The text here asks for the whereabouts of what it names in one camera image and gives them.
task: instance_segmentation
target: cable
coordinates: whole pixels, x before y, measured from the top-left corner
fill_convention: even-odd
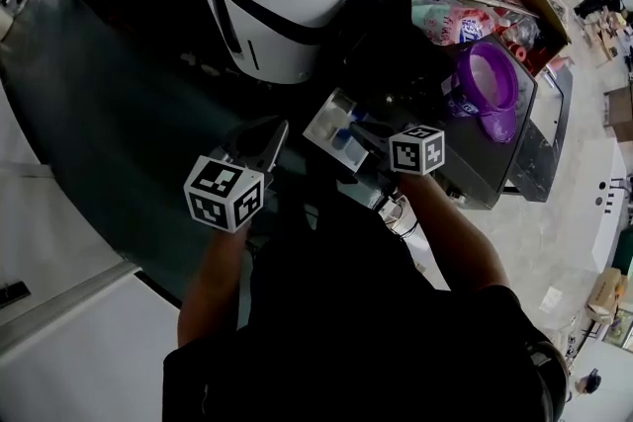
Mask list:
[[[416,220],[415,223],[413,224],[412,228],[410,228],[404,234],[401,234],[400,239],[407,239],[408,237],[411,237],[413,235],[413,233],[415,232],[415,229],[417,228],[417,224],[418,224],[418,222]]]
[[[398,180],[395,177],[388,183],[387,188],[381,187],[380,198],[372,206],[372,210],[379,211],[387,203],[389,198],[394,194],[397,187],[398,187]]]
[[[401,205],[398,202],[395,202],[395,204],[396,204],[396,206],[398,206],[398,208],[400,208],[400,216],[398,216],[397,218],[394,218],[391,221],[386,221],[385,225],[393,225],[394,223],[396,223],[398,220],[400,220],[403,217],[403,212],[405,212],[405,209],[403,208],[403,205]]]

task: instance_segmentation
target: white box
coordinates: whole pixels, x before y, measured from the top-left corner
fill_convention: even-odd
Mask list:
[[[444,131],[417,126],[389,138],[392,171],[427,174],[444,165],[446,149]]]
[[[264,206],[264,175],[200,156],[185,183],[191,217],[236,232]]]

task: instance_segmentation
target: plastic bag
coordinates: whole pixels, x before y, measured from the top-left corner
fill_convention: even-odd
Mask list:
[[[502,26],[493,14],[457,0],[411,0],[411,22],[442,46],[477,41]]]
[[[505,43],[520,44],[529,51],[534,47],[534,41],[539,34],[536,21],[533,18],[525,17],[519,23],[503,31],[501,38]]]

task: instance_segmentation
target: purple plastic container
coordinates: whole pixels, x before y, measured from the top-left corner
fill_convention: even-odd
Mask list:
[[[497,103],[491,104],[473,75],[473,56],[486,61],[497,83]],[[452,77],[442,83],[448,107],[455,117],[484,117],[514,108],[518,98],[518,79],[505,52],[490,42],[475,42],[459,56]]]
[[[496,142],[511,142],[516,133],[516,112],[514,110],[502,113],[492,113],[485,117],[479,117],[486,135]]]

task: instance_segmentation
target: desk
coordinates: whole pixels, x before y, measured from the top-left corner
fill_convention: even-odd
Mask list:
[[[514,187],[505,189],[507,193],[518,192],[527,201],[536,203],[547,202],[554,185],[572,106],[574,76],[564,66],[552,78],[552,83],[562,96],[554,140],[550,144],[536,124],[532,120],[528,121],[523,144],[508,175]]]
[[[182,31],[208,41],[212,26],[202,32],[200,24]],[[1,55],[11,106],[63,192],[116,251],[182,296],[211,234],[189,216],[182,190],[196,158],[241,122],[284,114],[291,136],[273,188],[291,185],[306,173],[307,157],[329,159],[312,157],[318,148],[302,138],[303,128],[335,86],[350,83],[327,73],[314,87],[266,86],[231,73],[211,78],[179,61],[180,52],[170,56],[171,47],[123,37],[80,1],[31,0]],[[366,177],[371,171],[359,175]],[[471,177],[473,186],[481,181]],[[377,194],[363,183],[346,192],[366,203]],[[274,218],[273,204],[257,221]]]
[[[469,208],[492,208],[525,136],[536,83],[510,57],[519,81],[516,135],[507,144],[489,140],[477,119],[452,118],[440,91],[439,84],[453,73],[462,46],[440,48],[429,42],[410,24],[410,0],[384,0],[383,4],[383,12],[370,18],[371,29],[357,35],[354,49],[346,55],[341,86],[372,116],[395,128],[411,122],[443,129],[447,154],[439,172],[469,198]],[[365,18],[372,14],[368,8],[361,12],[370,13]],[[505,50],[497,39],[487,39]]]

